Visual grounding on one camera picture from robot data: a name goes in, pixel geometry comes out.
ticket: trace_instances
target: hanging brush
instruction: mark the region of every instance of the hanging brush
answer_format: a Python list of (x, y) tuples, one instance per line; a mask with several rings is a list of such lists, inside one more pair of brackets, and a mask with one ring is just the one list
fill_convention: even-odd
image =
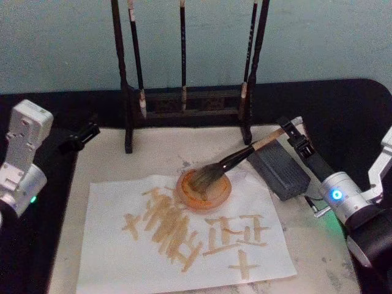
[(255, 32), (255, 22), (257, 13), (257, 0), (253, 3), (252, 19), (251, 19), (251, 31), (249, 33), (249, 41), (247, 44), (246, 62), (245, 62), (245, 74), (244, 81), (241, 88), (241, 100), (239, 102), (238, 118), (242, 120), (244, 114), (244, 104), (246, 98), (246, 88), (247, 88), (247, 75), (249, 73), (249, 64), (251, 63), (252, 46), (253, 46), (253, 35)]
[(143, 75), (141, 74), (141, 62), (140, 62), (140, 52), (139, 52), (139, 41), (137, 39), (134, 0), (128, 0), (128, 14), (129, 14), (129, 21), (130, 21), (130, 30), (132, 31), (132, 41), (134, 43), (137, 81), (140, 90), (140, 97), (139, 97), (140, 110), (143, 117), (146, 118), (147, 117), (146, 96), (145, 96), (145, 87), (143, 85)]
[[(299, 116), (293, 119), (292, 123), (294, 126), (302, 124), (302, 117)], [(192, 188), (192, 190), (204, 194), (207, 188), (220, 179), (225, 172), (231, 170), (253, 152), (263, 148), (265, 145), (271, 143), (273, 140), (277, 139), (284, 133), (285, 131), (282, 128), (279, 128), (278, 130), (270, 133), (267, 137), (223, 158), (220, 162), (204, 166), (193, 174), (189, 180), (189, 186)]]
[(181, 22), (181, 102), (182, 111), (186, 109), (186, 37), (185, 37), (185, 0), (179, 0), (179, 17)]

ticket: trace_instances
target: round ink dish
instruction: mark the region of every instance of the round ink dish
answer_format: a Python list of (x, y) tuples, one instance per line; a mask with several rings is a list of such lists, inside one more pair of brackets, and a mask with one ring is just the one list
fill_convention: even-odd
[(196, 170), (186, 171), (177, 181), (176, 192), (181, 202), (193, 210), (207, 211), (226, 201), (232, 191), (232, 185), (226, 175), (210, 185), (205, 195), (202, 195), (189, 187), (189, 180), (195, 172)]

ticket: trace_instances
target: brush bristles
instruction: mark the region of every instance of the brush bristles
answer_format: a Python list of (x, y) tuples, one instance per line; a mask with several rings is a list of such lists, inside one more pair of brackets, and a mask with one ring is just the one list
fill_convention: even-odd
[(189, 180), (189, 186), (198, 193), (205, 193), (207, 188), (224, 175), (219, 163), (209, 164), (197, 170)]

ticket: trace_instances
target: table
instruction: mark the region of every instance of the table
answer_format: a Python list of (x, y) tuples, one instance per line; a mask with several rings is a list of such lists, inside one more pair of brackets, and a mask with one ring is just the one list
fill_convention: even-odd
[[(276, 128), (252, 127), (254, 139), (262, 138)], [(279, 141), (294, 153), (285, 136), (281, 136)], [(140, 179), (152, 174), (180, 175), (190, 167), (217, 161), (243, 148), (242, 136), (237, 127), (135, 130), (133, 154), (124, 153), (123, 143), (123, 130), (102, 129), (101, 134), (79, 153), (53, 268), (50, 294), (76, 291), (90, 183)], [(248, 162), (242, 162), (241, 168), (260, 178)], [(315, 195), (316, 184), (312, 177), (309, 195)], [(298, 274), (284, 279), (181, 293), (360, 292), (334, 214), (330, 212), (324, 218), (316, 219), (303, 197), (281, 202), (272, 195), (272, 199)]]

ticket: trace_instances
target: light blue wall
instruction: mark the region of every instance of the light blue wall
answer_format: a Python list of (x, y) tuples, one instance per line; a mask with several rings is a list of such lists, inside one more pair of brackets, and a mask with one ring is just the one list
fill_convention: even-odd
[[(119, 1), (136, 86), (126, 0)], [(188, 86), (241, 83), (252, 3), (187, 0)], [(145, 87), (180, 86), (178, 0), (136, 0), (135, 15)], [(356, 77), (392, 91), (391, 1), (271, 0), (259, 83)], [(1, 93), (118, 88), (109, 0), (1, 2)]]

